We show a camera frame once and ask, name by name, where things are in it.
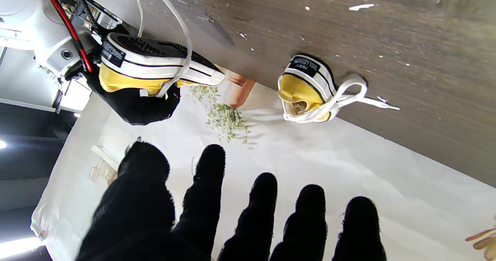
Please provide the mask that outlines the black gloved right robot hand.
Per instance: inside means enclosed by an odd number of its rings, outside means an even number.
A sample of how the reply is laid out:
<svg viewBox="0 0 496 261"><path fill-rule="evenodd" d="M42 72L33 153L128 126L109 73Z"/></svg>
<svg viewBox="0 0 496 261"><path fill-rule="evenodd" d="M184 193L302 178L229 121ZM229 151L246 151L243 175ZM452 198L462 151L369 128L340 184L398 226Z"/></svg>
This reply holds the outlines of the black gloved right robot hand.
<svg viewBox="0 0 496 261"><path fill-rule="evenodd" d="M124 88L107 92L100 84L96 73L84 73L89 88L101 97L126 123L144 126L172 117L180 99L180 88L176 84L167 91L167 98L141 97L136 88Z"/></svg>

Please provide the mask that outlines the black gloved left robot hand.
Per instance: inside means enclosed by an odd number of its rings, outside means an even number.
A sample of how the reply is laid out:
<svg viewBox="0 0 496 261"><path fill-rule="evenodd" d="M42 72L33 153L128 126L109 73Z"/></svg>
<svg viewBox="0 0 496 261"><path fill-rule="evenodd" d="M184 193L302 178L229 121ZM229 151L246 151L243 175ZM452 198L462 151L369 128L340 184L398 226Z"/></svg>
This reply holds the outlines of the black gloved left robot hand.
<svg viewBox="0 0 496 261"><path fill-rule="evenodd" d="M186 191L176 221L166 187L170 166L154 145L136 141L119 165L82 240L77 261L209 261L221 211L226 154L208 145ZM260 174L220 261L322 261L327 239L326 198L319 185L305 186L283 240L271 250L277 180Z"/></svg>

